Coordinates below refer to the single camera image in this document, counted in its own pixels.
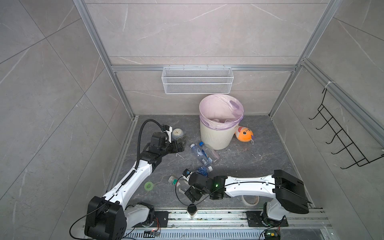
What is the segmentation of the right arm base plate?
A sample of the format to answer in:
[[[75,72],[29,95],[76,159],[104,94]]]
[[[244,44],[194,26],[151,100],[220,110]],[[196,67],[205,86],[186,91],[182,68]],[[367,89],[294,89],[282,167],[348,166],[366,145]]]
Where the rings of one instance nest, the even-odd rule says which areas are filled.
[[[287,218],[284,216],[281,220],[272,220],[264,214],[263,211],[246,211],[246,218],[249,227],[288,227]]]

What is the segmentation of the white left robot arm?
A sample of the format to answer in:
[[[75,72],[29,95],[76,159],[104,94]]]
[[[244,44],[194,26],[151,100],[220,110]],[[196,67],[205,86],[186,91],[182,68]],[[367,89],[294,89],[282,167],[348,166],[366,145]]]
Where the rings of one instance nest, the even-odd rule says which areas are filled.
[[[155,208],[139,202],[129,206],[129,201],[142,182],[150,176],[168,154],[183,152],[186,136],[175,141],[169,134],[154,133],[151,142],[139,154],[135,165],[125,177],[102,197],[93,197],[87,209],[85,235],[95,240],[120,240],[126,229],[138,224],[151,226]]]

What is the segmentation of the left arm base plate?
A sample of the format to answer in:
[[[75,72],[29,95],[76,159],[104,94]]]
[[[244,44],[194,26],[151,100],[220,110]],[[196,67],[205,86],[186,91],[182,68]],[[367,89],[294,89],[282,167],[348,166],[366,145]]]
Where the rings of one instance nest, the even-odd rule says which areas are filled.
[[[144,222],[137,225],[137,227],[144,228],[166,228],[168,226],[170,212],[167,211],[155,211],[149,218]]]

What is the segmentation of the clear bottle red green cap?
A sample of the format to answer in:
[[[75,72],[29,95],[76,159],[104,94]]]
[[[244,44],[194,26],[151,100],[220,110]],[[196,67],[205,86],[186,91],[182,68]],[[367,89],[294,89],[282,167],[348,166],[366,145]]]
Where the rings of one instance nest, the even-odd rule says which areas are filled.
[[[184,177],[181,177],[178,180],[178,178],[176,178],[175,176],[170,176],[169,183],[176,187],[177,192],[180,192],[182,194],[184,194],[190,188],[190,185],[184,179]]]

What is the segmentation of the blue label bottle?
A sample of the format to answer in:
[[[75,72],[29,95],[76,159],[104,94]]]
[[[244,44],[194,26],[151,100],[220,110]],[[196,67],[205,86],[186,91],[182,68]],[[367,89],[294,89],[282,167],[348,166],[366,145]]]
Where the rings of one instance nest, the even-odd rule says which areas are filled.
[[[213,170],[213,167],[212,166],[201,166],[199,167],[196,171],[205,176],[205,177],[208,177],[209,176],[209,173]]]

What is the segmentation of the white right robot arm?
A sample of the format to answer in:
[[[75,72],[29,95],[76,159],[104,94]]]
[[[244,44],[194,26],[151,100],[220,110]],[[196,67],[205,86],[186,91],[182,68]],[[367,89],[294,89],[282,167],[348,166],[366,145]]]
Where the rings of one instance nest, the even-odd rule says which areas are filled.
[[[238,196],[256,196],[271,199],[264,203],[260,222],[265,227],[281,224],[288,213],[306,215],[309,206],[304,182],[283,170],[272,175],[256,178],[231,176],[206,177],[197,171],[185,170],[183,179],[188,182],[185,195],[195,203],[202,196],[221,200]]]

